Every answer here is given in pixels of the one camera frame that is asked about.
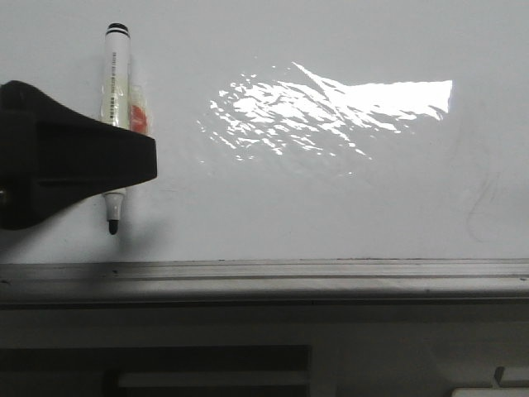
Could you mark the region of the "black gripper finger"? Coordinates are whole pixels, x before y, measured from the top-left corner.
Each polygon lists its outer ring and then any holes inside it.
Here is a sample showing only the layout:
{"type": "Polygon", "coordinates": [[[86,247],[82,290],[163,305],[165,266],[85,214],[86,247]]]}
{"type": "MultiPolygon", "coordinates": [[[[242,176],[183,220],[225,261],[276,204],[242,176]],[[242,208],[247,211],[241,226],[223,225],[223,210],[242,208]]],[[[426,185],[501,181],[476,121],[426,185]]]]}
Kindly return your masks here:
{"type": "Polygon", "coordinates": [[[38,88],[1,87],[1,227],[33,227],[109,190],[155,179],[155,140],[94,120],[38,88]]]}

